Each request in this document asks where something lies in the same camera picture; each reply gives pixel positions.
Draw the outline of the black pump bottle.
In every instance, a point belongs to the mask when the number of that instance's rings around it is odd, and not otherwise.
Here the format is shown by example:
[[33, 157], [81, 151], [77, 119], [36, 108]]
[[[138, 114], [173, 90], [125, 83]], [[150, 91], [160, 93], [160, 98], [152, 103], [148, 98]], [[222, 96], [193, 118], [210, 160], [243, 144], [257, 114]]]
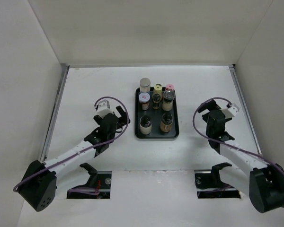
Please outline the black pump bottle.
[[140, 132], [143, 135], [148, 135], [151, 133], [152, 130], [152, 121], [151, 121], [151, 117], [145, 115], [143, 117], [140, 118]]
[[162, 132], [167, 133], [172, 129], [173, 115], [171, 113], [164, 113], [161, 117], [160, 129]]

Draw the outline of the dark sauce jar white lid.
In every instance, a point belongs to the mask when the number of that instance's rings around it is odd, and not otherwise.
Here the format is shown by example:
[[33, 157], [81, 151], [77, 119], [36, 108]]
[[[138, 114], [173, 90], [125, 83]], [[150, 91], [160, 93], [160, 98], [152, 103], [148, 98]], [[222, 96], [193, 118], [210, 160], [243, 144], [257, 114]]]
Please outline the dark sauce jar white lid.
[[141, 92], [138, 95], [138, 100], [139, 100], [139, 103], [142, 105], [142, 110], [145, 111], [149, 109], [150, 98], [151, 96], [147, 92]]

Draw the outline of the small dark spice bottle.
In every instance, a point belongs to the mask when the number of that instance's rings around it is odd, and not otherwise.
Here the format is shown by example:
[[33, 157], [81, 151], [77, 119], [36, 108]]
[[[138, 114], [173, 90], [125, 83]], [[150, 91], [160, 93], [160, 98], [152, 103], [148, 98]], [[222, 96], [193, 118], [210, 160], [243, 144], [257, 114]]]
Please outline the small dark spice bottle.
[[161, 95], [154, 93], [152, 96], [153, 109], [157, 110], [160, 107]]

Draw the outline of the tall jar silver lid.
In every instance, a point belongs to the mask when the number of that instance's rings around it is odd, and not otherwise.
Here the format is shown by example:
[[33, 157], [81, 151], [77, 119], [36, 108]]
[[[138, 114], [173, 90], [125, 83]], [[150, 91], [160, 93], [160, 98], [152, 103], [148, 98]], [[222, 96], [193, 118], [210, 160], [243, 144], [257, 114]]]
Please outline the tall jar silver lid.
[[151, 90], [151, 81], [149, 78], [142, 78], [140, 80], [140, 92], [149, 93]]

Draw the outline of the yellow cap spice bottle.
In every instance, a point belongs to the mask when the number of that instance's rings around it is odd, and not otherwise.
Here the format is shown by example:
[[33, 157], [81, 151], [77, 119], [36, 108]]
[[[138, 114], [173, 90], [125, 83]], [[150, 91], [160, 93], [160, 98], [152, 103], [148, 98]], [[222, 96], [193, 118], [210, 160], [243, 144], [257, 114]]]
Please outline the yellow cap spice bottle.
[[162, 95], [162, 85], [161, 84], [156, 84], [153, 88], [153, 92], [155, 94]]

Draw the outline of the pink cap spice bottle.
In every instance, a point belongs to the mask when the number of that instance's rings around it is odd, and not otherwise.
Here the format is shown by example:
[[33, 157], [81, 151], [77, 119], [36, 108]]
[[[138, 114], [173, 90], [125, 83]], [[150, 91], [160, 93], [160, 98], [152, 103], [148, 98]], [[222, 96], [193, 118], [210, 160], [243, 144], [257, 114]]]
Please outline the pink cap spice bottle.
[[172, 90], [172, 91], [174, 91], [174, 85], [172, 85], [172, 84], [167, 84], [167, 85], [165, 86], [165, 90]]

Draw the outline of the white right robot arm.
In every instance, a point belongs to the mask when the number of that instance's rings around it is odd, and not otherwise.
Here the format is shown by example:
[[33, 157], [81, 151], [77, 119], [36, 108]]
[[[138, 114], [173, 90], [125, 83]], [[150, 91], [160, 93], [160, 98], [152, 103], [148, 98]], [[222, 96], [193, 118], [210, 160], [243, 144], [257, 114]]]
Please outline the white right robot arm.
[[202, 115], [206, 123], [205, 134], [200, 132], [199, 135], [207, 139], [210, 147], [219, 155], [231, 161], [215, 166], [217, 171], [210, 175], [211, 184], [215, 187], [228, 184], [238, 189], [249, 197], [260, 213], [284, 208], [283, 168], [239, 146], [226, 131], [225, 125], [240, 109], [231, 101], [222, 109], [216, 100], [216, 97], [206, 100], [195, 111], [196, 114], [208, 111]]

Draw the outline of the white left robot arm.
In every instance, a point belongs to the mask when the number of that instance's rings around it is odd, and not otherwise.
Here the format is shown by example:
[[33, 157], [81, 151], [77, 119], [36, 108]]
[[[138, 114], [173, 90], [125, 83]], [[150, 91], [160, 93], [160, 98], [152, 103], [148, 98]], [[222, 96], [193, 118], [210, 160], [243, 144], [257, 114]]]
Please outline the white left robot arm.
[[116, 110], [119, 117], [115, 113], [107, 113], [103, 117], [94, 116], [98, 127], [66, 153], [43, 163], [38, 160], [30, 163], [13, 191], [20, 194], [35, 211], [40, 212], [52, 203], [57, 183], [65, 175], [78, 167], [95, 173], [95, 169], [87, 162], [106, 151], [111, 143], [121, 137], [130, 123], [124, 105], [117, 106]]

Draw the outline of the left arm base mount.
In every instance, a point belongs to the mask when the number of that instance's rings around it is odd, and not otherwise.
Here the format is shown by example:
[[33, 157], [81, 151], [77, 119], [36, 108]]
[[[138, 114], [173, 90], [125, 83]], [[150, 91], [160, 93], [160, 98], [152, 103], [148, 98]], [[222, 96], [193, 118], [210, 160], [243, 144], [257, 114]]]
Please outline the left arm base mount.
[[89, 174], [85, 184], [77, 185], [67, 191], [67, 199], [110, 199], [112, 172], [97, 171], [88, 163], [80, 165]]

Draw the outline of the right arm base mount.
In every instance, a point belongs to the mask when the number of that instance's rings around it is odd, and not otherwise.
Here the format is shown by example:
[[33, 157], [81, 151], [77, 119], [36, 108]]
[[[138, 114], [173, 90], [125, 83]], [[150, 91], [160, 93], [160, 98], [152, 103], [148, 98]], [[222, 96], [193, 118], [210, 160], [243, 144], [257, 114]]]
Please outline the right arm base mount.
[[211, 170], [195, 171], [195, 186], [199, 199], [240, 199], [240, 192], [220, 178], [220, 171], [232, 167], [224, 162], [212, 166]]

